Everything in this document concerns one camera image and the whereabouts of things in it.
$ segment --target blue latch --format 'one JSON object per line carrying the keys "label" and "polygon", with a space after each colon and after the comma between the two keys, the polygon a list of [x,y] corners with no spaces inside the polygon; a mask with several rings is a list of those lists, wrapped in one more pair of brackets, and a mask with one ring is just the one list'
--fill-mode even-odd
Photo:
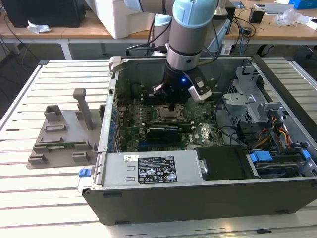
{"label": "blue latch", "polygon": [[250,157],[251,157],[253,162],[273,161],[273,158],[272,158],[271,154],[269,153],[269,151],[254,151],[250,155]]}
{"label": "blue latch", "polygon": [[90,177],[91,176],[91,169],[86,169],[86,168],[80,169],[78,176],[81,178],[82,177]]}
{"label": "blue latch", "polygon": [[308,150],[302,150],[302,154],[304,155],[305,159],[306,160],[309,160],[311,155],[310,153],[308,152]]}

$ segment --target plastic bag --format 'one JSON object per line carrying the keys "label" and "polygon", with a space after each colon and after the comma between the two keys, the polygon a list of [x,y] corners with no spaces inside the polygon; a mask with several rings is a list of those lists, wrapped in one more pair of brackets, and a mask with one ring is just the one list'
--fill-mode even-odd
{"label": "plastic bag", "polygon": [[28,29],[35,33],[35,34],[40,34],[41,32],[48,32],[51,31],[50,27],[48,25],[36,25],[28,21],[29,26]]}
{"label": "plastic bag", "polygon": [[297,26],[295,20],[300,17],[301,14],[297,13],[295,9],[290,8],[283,14],[279,14],[274,18],[274,22],[279,26]]}

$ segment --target circuit board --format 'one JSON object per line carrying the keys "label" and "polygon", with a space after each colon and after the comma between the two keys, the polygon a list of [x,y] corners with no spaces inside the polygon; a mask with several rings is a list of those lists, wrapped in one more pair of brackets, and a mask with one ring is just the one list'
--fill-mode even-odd
{"label": "circuit board", "polygon": [[[192,150],[197,147],[224,145],[219,128],[213,121],[214,108],[210,103],[176,105],[169,112],[165,105],[146,106],[134,99],[119,108],[122,149],[125,152]],[[151,128],[181,128],[181,140],[176,143],[149,143]]]}

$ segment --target floor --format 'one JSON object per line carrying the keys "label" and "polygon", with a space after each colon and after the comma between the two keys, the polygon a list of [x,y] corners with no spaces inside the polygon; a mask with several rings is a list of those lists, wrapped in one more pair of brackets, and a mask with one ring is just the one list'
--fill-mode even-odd
{"label": "floor", "polygon": [[[31,44],[27,45],[29,49],[41,60],[63,60],[63,52],[59,45],[53,44]],[[99,44],[74,44],[71,45],[71,51],[75,60],[89,59],[108,59],[111,56],[124,56],[125,49],[129,44],[107,44],[107,55],[102,55]],[[24,83],[28,80],[38,61],[22,45],[21,53],[14,55],[6,52],[8,56],[0,63],[0,118],[5,114],[12,101],[20,92]],[[250,45],[245,54],[255,54],[260,45]],[[133,52],[135,56],[142,56],[141,51]],[[233,54],[239,54],[239,48],[233,51]],[[303,46],[280,45],[269,50],[267,57],[292,57],[304,70],[313,78],[317,78],[317,56],[313,55],[310,59],[305,56],[309,54]]]}

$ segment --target power supply label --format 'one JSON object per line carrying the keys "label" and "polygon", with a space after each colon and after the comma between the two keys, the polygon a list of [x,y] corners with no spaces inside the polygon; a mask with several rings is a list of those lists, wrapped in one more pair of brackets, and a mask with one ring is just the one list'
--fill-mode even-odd
{"label": "power supply label", "polygon": [[139,158],[138,182],[139,184],[177,182],[174,157]]}

